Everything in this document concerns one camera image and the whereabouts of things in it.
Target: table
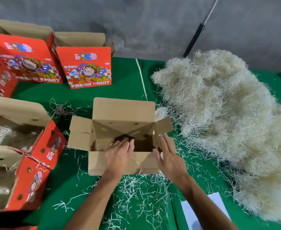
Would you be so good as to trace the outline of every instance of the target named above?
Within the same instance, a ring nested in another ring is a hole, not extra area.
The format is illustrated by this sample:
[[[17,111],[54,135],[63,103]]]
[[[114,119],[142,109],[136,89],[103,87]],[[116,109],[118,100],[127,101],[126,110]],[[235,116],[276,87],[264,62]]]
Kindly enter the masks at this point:
[[[157,71],[165,65],[163,61],[138,60],[142,71],[144,87],[147,93],[148,101],[156,101],[159,103],[157,95],[158,87],[156,87],[150,79],[154,71]],[[275,93],[281,103],[281,74],[271,73],[267,71],[253,70],[258,74],[260,81],[268,84]],[[81,88],[71,90],[67,83],[65,84],[47,84],[35,82],[20,82],[14,91],[12,98],[34,101],[41,103],[49,113],[52,109],[49,106],[51,98],[54,98],[57,104],[69,102],[72,108],[81,107],[76,114],[91,118],[93,98],[109,97],[121,99],[146,100],[143,89],[142,80],[135,59],[129,58],[112,58],[112,85]],[[70,118],[61,117],[56,120],[58,127],[64,131],[69,129]],[[63,151],[60,160],[54,170],[51,171],[48,178],[47,190],[39,210],[32,212],[24,222],[29,224],[39,224],[38,230],[62,229],[74,214],[75,210],[82,204],[90,192],[92,186],[97,181],[97,177],[89,176],[80,172],[87,171],[87,152],[74,151],[66,149]],[[231,220],[238,226],[240,230],[244,229],[276,229],[281,230],[281,225],[274,222],[265,222],[258,217],[250,216],[244,213],[241,208],[233,202],[233,199],[227,195],[229,190],[228,184],[222,177],[218,177],[219,171],[214,165],[215,160],[204,160],[203,158],[193,158],[187,161],[192,167],[189,174],[193,175],[196,182],[206,193],[220,192],[226,209]],[[201,169],[195,167],[196,164],[201,165]],[[160,228],[157,229],[180,229],[187,230],[187,224],[181,208],[180,201],[184,201],[184,197],[171,184],[169,191],[172,193],[172,199],[167,202],[167,211],[161,215],[168,215],[163,218]],[[72,197],[69,209],[55,209],[53,205],[64,201],[68,203]],[[130,205],[137,208],[138,201],[132,200]],[[106,211],[110,214],[112,210],[112,200],[110,200]],[[141,216],[127,217],[129,224],[117,222],[122,229],[152,229],[152,225],[146,222]],[[103,224],[100,229],[106,229],[109,224]]]

